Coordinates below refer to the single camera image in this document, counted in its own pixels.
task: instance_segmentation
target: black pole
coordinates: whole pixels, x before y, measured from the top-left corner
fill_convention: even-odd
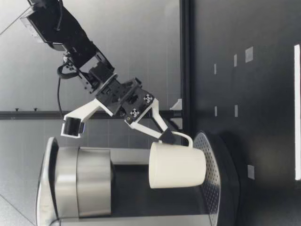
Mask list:
[[[164,119],[181,118],[182,111],[160,111],[160,115]],[[106,112],[99,111],[94,113],[91,119],[123,119],[121,116],[110,117]],[[12,111],[12,112],[0,112],[0,120],[52,120],[61,119],[59,111]]]
[[[181,93],[183,131],[192,136],[190,94],[190,0],[180,0],[181,17]]]

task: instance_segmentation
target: mug handle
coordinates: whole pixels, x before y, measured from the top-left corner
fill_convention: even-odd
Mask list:
[[[175,131],[172,131],[172,133],[175,134],[175,135],[181,136],[183,138],[186,138],[188,140],[188,147],[193,147],[193,140],[190,136],[188,136],[184,133],[175,132]]]

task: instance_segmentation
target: metal cylinder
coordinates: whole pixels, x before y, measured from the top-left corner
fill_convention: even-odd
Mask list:
[[[55,166],[59,218],[96,217],[111,213],[110,151],[62,147]]]
[[[109,150],[79,149],[77,198],[79,217],[94,217],[111,213]]]

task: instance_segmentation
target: white fluorescent light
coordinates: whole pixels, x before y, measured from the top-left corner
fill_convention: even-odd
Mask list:
[[[295,52],[295,179],[301,179],[301,100],[300,100],[300,45]]]

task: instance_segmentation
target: white sticker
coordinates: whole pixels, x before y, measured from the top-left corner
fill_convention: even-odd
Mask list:
[[[255,167],[248,165],[248,178],[255,180]]]
[[[253,46],[246,49],[246,63],[253,60]]]
[[[234,106],[234,117],[237,118],[238,117],[238,105]]]
[[[234,67],[237,67],[237,54],[234,55]]]
[[[214,106],[214,116],[217,117],[217,106]]]

